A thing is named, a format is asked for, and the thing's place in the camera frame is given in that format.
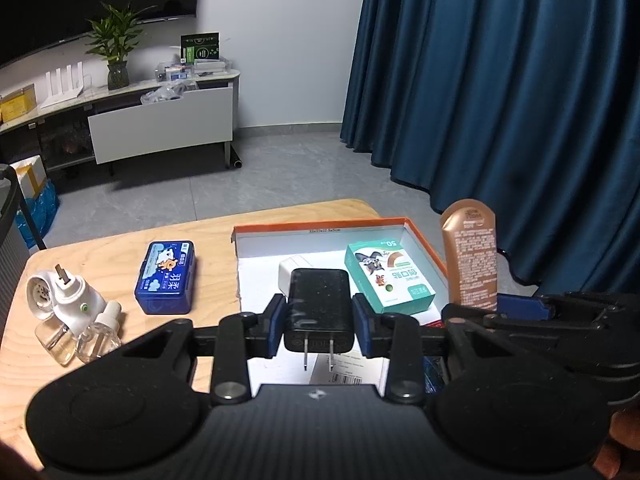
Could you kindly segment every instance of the curtain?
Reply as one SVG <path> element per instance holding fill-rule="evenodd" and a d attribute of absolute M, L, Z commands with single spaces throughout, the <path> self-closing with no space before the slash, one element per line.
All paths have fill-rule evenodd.
<path fill-rule="evenodd" d="M 364 0 L 341 138 L 443 211 L 497 216 L 511 273 L 640 292 L 640 0 Z"/>

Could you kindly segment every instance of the green plant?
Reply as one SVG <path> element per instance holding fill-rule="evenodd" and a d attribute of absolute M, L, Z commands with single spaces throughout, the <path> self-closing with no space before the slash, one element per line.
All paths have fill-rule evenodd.
<path fill-rule="evenodd" d="M 87 20 L 93 28 L 89 33 L 89 38 L 93 40 L 89 45 L 93 47 L 86 53 L 103 56 L 109 64 L 122 62 L 138 44 L 134 41 L 142 32 L 138 26 L 138 16 L 151 7 L 134 11 L 130 3 L 122 10 L 103 2 L 101 4 L 109 14 L 99 22 Z"/>

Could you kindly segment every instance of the gray tile floor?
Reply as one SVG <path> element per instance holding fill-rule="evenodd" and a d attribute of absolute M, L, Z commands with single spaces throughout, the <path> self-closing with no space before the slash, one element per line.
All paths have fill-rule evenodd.
<path fill-rule="evenodd" d="M 85 164 L 76 178 L 54 178 L 60 209 L 49 247 L 150 227 L 248 211 L 359 198 L 382 216 L 409 216 L 444 257 L 439 215 L 429 195 L 392 182 L 370 155 L 354 153 L 337 132 L 241 134 L 234 147 L 241 170 L 227 171 L 219 146 L 199 146 L 122 160 L 111 177 Z M 502 292 L 531 295 L 498 262 Z"/>

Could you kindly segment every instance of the white router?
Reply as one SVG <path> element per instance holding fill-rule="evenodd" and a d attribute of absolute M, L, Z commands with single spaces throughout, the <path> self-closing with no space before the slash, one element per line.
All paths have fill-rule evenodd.
<path fill-rule="evenodd" d="M 47 93 L 49 96 L 40 105 L 40 108 L 46 108 L 62 101 L 69 101 L 78 97 L 84 89 L 84 73 L 82 72 L 82 61 L 78 61 L 78 87 L 74 88 L 74 78 L 71 71 L 71 65 L 66 66 L 66 91 L 62 91 L 62 69 L 56 70 L 56 87 L 58 92 L 53 93 L 53 85 L 51 84 L 51 72 L 45 74 L 47 77 Z"/>

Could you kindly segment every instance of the plastic bag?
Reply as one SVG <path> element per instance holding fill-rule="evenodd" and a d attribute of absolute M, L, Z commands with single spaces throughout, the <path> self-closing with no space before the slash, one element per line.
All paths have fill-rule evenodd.
<path fill-rule="evenodd" d="M 171 101 L 172 99 L 180 99 L 182 94 L 190 92 L 191 90 L 197 90 L 198 84 L 190 79 L 176 80 L 162 83 L 162 86 L 157 90 L 147 92 L 140 98 L 140 102 L 143 105 L 148 103 L 157 103 L 160 101 Z"/>
<path fill-rule="evenodd" d="M 53 219 L 56 217 L 56 212 L 58 211 L 59 202 L 58 195 L 56 194 L 56 188 L 53 187 L 53 183 L 50 180 L 47 180 L 47 183 L 44 185 L 37 198 L 25 198 L 25 200 L 40 236 L 44 236 L 49 232 L 51 224 L 53 224 Z M 33 239 L 31 230 L 24 219 L 22 211 L 19 209 L 15 215 L 15 223 L 18 226 L 18 229 L 20 229 L 20 234 L 22 235 L 22 238 L 24 238 L 27 247 L 33 247 L 36 244 L 36 241 Z"/>

